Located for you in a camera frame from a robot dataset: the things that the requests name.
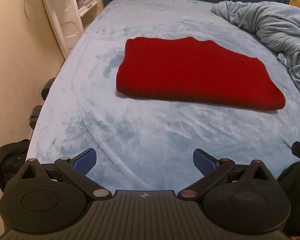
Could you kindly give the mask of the white shelf unit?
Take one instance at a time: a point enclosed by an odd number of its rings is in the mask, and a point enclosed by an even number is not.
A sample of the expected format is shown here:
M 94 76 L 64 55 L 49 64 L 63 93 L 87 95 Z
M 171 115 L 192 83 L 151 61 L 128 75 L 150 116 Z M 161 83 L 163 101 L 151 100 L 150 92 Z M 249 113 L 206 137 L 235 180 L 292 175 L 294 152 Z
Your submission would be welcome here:
M 104 9 L 103 0 L 43 0 L 51 27 L 66 59 Z

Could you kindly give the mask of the red knit sweater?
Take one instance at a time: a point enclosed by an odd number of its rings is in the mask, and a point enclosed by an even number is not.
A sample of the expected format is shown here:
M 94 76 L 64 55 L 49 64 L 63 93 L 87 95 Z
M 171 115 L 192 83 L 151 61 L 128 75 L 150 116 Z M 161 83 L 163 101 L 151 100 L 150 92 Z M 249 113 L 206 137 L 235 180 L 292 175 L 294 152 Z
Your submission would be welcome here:
M 131 97 L 204 102 L 262 111 L 282 109 L 285 96 L 265 65 L 192 37 L 128 39 L 116 88 Z

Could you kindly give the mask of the black bag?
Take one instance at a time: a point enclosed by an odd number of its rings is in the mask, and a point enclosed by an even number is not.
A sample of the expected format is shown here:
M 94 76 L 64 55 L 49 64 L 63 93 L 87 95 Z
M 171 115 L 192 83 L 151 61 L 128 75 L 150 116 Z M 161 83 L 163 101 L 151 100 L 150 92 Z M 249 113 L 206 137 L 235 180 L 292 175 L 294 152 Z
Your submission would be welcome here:
M 4 189 L 26 161 L 30 140 L 24 139 L 0 147 L 0 189 Z

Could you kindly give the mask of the black dumbbell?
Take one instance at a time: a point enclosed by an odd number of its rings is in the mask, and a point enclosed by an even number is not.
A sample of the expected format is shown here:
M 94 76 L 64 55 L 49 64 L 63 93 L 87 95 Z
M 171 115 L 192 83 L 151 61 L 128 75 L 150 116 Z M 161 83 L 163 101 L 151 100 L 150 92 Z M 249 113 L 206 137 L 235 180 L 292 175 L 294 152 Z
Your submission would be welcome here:
M 51 88 L 52 84 L 54 83 L 55 79 L 56 78 L 53 77 L 50 80 L 48 80 L 47 83 L 42 88 L 41 96 L 42 96 L 42 99 L 44 102 L 49 94 L 50 88 Z M 32 129 L 34 129 L 36 126 L 36 123 L 38 121 L 42 107 L 43 107 L 43 105 L 37 105 L 33 108 L 32 112 L 31 112 L 30 119 L 29 119 L 29 125 Z

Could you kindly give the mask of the light blue crumpled blanket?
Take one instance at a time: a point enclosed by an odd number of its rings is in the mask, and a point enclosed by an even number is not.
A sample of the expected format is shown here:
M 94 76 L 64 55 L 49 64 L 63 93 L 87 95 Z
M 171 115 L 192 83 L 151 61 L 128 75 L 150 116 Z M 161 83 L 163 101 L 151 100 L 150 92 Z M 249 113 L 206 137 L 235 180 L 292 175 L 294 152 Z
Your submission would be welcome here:
M 243 3 L 223 1 L 211 11 L 248 31 L 284 65 L 300 93 L 300 9 L 277 2 Z

